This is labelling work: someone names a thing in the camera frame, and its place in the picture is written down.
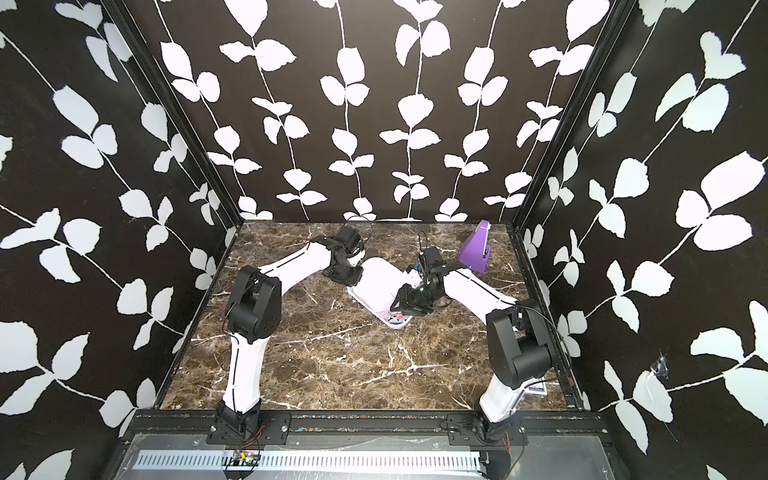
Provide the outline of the white plastic storage box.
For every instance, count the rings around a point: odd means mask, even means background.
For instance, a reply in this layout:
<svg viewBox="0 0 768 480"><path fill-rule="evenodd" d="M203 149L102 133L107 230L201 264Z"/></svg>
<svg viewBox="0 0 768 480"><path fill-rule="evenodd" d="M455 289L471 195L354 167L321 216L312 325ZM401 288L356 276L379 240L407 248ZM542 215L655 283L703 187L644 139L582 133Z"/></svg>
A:
<svg viewBox="0 0 768 480"><path fill-rule="evenodd" d="M403 285L416 287L420 283L418 274L401 271L380 257L368 258L361 266L361 279L347 288L348 293L389 328L405 328L413 316L392 313L390 307Z"/></svg>

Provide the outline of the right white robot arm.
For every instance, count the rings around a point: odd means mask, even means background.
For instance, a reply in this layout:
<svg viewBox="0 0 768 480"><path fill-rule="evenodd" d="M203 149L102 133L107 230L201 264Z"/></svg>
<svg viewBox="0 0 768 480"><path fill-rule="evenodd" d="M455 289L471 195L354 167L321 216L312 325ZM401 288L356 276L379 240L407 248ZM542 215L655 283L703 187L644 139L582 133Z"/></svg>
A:
<svg viewBox="0 0 768 480"><path fill-rule="evenodd" d="M448 298L481 320L493 376L479 399L480 415L488 424L506 421L516 413L526 389L553 367L554 346L546 317L500 293L463 264L445 261L435 247L420 252L412 271L420 283L402 285L390 310L426 316L435 312L438 300Z"/></svg>

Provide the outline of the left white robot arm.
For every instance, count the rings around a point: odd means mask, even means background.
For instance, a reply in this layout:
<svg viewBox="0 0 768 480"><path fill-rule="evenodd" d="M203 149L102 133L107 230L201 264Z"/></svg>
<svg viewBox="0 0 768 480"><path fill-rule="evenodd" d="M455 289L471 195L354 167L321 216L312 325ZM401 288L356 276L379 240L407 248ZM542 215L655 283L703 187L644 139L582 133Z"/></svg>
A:
<svg viewBox="0 0 768 480"><path fill-rule="evenodd" d="M354 286L362 277L363 256L360 233L344 225L335 235L317 236L281 260L238 272L225 311L232 340L223 395L228 410L244 415L260 405L264 355L281 321L283 295L318 272L337 284Z"/></svg>

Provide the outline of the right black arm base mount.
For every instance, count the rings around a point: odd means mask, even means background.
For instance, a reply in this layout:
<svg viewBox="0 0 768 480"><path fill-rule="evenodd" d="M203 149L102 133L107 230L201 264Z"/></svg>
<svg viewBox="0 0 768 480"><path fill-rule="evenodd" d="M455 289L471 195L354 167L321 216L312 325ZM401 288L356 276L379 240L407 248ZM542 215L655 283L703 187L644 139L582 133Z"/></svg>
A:
<svg viewBox="0 0 768 480"><path fill-rule="evenodd" d="M449 413L439 422L439 427L448 435L452 446L506 449L528 444L521 421L514 417L491 423L478 413Z"/></svg>

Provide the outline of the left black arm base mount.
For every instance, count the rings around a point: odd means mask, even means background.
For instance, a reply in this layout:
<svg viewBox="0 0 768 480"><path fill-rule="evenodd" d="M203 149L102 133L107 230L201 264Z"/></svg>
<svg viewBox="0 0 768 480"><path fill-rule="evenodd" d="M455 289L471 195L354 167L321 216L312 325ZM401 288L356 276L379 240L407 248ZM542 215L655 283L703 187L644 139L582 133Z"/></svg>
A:
<svg viewBox="0 0 768 480"><path fill-rule="evenodd" d="M262 410L237 420L229 413L216 414L206 438L208 445L241 447L256 443L285 445L291 424L291 415L282 411Z"/></svg>

